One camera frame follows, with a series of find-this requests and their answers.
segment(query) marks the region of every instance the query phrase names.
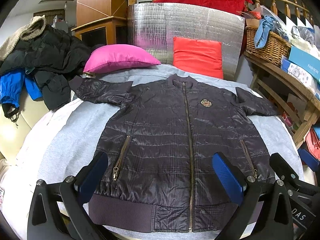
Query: bed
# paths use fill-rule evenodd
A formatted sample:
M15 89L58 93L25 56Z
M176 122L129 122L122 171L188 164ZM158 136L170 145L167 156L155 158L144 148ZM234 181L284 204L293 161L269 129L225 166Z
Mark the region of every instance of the bed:
M217 78L187 73L171 65L159 65L143 69L130 69L97 76L108 82L133 81L140 83L166 79L172 74L191 76L204 82L236 93L235 87L251 91L246 85ZM4 189L2 213L7 222L21 238L27 238L27 221L36 181L43 179L47 184L63 181L75 175L93 157L98 139L106 122L118 111L109 104L92 104L74 97L58 109L45 114L28 133L16 156L16 165L7 169L0 181ZM292 137L276 116L249 116L256 126L270 154L279 152L295 172L303 179L303 168ZM214 239L218 231L202 233L137 233L106 226L122 239ZM253 224L245 234L250 233Z

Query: beige fleece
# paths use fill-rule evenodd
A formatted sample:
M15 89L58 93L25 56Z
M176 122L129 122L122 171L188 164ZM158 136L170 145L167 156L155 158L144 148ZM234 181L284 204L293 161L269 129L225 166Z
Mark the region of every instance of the beige fleece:
M1 45L0 61L4 61L5 58L13 51L19 39L22 41L28 41L40 36L43 33L46 24L47 20L44 15L32 17L29 24L16 30L15 33L9 36Z

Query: red pillow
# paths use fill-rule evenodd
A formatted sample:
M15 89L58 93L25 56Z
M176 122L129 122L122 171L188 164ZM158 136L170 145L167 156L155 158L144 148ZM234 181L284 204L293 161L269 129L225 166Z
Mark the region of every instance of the red pillow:
M173 65L187 72L223 79L221 42L174 37Z

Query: wicker basket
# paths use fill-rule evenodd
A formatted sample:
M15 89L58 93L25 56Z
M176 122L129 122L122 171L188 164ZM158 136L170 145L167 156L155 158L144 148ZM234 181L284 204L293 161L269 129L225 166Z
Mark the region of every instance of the wicker basket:
M247 31L247 52L280 67L281 57L282 55L289 56L291 45L279 35L270 31L266 45L261 49L256 49L253 39L258 27L247 26L245 29Z

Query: pink pillow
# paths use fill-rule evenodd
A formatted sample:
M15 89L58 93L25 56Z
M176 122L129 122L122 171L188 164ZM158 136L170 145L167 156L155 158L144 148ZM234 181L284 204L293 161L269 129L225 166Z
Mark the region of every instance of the pink pillow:
M160 64L159 60L142 48L128 44L113 44L93 51L83 72L108 73L119 69Z

